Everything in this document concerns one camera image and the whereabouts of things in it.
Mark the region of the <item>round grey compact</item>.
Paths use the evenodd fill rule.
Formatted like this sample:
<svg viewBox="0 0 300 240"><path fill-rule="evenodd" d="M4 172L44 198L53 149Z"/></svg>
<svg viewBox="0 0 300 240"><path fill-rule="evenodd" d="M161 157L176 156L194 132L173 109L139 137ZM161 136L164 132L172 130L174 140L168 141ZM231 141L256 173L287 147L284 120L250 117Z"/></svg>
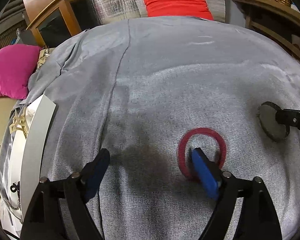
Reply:
<svg viewBox="0 0 300 240"><path fill-rule="evenodd" d="M284 140L290 133L290 127L276 121L276 113L282 108L277 104L266 101L258 109L258 118L265 134L273 141Z"/></svg>

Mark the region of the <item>white jewelry tray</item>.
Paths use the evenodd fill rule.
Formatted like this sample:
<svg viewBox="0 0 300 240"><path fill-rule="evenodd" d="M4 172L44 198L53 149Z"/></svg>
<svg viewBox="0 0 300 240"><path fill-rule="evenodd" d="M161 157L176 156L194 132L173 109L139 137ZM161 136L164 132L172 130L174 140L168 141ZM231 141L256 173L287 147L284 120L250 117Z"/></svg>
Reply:
<svg viewBox="0 0 300 240"><path fill-rule="evenodd" d="M26 211L39 183L44 144L56 104L41 95L15 110L20 113L24 107L29 126L27 139L22 131L10 134L9 125L1 145L0 221L11 238L20 237Z"/></svg>

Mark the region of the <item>cream claw hair clip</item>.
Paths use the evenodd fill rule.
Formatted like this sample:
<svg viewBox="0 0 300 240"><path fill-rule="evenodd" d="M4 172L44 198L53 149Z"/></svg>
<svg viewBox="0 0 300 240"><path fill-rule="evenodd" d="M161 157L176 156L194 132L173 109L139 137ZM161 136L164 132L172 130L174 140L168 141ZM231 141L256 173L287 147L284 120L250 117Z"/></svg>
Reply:
<svg viewBox="0 0 300 240"><path fill-rule="evenodd" d="M29 126L26 120L26 107L18 113L17 110L14 111L14 116L12 119L12 123L9 126L10 134L16 131L22 131L25 139L27 139L29 133Z"/></svg>

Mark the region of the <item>wooden shelf unit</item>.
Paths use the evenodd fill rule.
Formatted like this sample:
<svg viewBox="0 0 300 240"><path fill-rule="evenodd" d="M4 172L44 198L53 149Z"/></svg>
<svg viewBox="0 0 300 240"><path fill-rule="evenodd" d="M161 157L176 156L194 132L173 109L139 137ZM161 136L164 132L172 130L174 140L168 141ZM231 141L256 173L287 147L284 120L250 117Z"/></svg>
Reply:
<svg viewBox="0 0 300 240"><path fill-rule="evenodd" d="M270 38L300 62L300 13L272 0L231 0L241 6L245 27Z"/></svg>

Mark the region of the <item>grey bed blanket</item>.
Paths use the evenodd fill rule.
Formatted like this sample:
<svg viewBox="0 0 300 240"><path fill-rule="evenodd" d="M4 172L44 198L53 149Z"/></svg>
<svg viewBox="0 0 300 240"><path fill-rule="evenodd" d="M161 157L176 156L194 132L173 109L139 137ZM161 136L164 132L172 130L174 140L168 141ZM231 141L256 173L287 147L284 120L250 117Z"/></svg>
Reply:
<svg viewBox="0 0 300 240"><path fill-rule="evenodd" d="M300 235L300 131L272 141L258 109L300 109L300 64L245 28L193 17L123 20L59 45L29 79L29 106L56 104L40 174L66 178L110 152L88 203L105 239L197 239L211 214L203 188L178 167L181 137L198 127L225 140L224 168L261 177L284 239Z"/></svg>

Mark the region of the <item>magenta pillow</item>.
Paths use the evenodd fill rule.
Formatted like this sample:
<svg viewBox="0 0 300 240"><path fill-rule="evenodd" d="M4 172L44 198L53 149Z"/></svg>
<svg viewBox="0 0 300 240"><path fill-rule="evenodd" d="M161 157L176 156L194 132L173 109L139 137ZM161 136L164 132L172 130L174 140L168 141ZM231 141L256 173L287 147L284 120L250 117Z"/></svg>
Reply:
<svg viewBox="0 0 300 240"><path fill-rule="evenodd" d="M14 44L0 49L0 97L25 99L27 84L37 67L39 46Z"/></svg>

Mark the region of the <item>red cushion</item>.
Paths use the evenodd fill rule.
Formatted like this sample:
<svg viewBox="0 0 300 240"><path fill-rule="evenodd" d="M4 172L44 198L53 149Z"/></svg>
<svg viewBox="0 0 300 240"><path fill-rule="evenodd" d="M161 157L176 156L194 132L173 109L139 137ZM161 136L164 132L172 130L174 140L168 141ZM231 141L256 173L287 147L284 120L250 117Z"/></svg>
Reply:
<svg viewBox="0 0 300 240"><path fill-rule="evenodd" d="M147 16L192 16L213 20L206 0L143 0Z"/></svg>

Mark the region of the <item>wooden cabinet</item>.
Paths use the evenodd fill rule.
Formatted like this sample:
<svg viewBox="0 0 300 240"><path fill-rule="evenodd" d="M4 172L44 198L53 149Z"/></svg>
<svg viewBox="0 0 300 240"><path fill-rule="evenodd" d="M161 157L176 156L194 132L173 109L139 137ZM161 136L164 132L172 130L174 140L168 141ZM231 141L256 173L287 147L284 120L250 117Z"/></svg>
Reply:
<svg viewBox="0 0 300 240"><path fill-rule="evenodd" d="M96 25L88 0L23 0L23 3L30 20L27 29L41 47L56 47Z"/></svg>

